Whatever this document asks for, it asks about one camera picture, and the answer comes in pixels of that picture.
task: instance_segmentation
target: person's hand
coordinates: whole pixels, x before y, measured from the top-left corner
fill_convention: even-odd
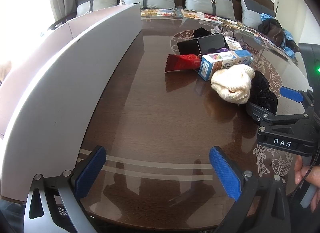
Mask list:
[[[295,184],[298,184],[302,178],[306,175],[310,166],[303,166],[302,157],[297,155],[296,163],[294,165],[294,173],[295,173]],[[311,211],[313,212],[320,200],[320,166],[314,166],[309,173],[306,181],[318,187],[315,195],[311,200]]]

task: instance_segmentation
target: blue textured pad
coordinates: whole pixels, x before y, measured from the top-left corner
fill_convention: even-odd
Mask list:
[[[210,163],[230,198],[238,200],[241,194],[241,182],[219,151],[212,147],[209,153]]]
[[[303,96],[301,95],[300,92],[293,90],[291,88],[287,88],[285,86],[282,86],[280,88],[280,95],[282,95],[283,97],[289,98],[293,101],[296,101],[298,103],[303,101]]]
[[[79,200],[87,196],[92,184],[106,162],[106,158],[106,150],[104,147],[101,147],[76,180],[74,189],[76,199]]]

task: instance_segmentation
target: metal bolt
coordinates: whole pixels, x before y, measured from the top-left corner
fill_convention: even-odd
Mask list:
[[[70,174],[71,174],[71,171],[70,171],[70,170],[65,170],[65,171],[63,172],[63,176],[64,176],[64,177],[68,177]]]
[[[244,171],[244,175],[247,177],[251,177],[252,176],[252,171],[246,170]]]
[[[40,178],[41,178],[41,174],[37,174],[37,175],[35,176],[35,180],[40,180]]]
[[[275,180],[280,180],[280,179],[281,179],[281,177],[280,177],[278,174],[275,174],[275,175],[273,176],[273,178],[275,178]]]

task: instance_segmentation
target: brown wooden table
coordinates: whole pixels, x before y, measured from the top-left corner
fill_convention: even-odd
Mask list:
[[[209,163],[219,145],[242,170],[279,174],[287,193],[294,185],[295,156],[259,146],[257,125],[243,106],[227,103],[195,71],[164,74],[168,54],[193,30],[211,22],[148,17],[108,82],[87,128],[79,160],[96,145],[107,161],[82,199],[96,217],[152,229],[204,229],[221,222],[233,204]],[[277,114],[302,113],[279,88],[306,90],[308,82],[292,61],[235,31],[254,53],[253,67],[279,97]]]

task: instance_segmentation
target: red packet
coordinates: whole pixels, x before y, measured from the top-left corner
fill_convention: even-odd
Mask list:
[[[197,69],[200,67],[201,58],[196,55],[168,55],[165,73],[175,70]]]

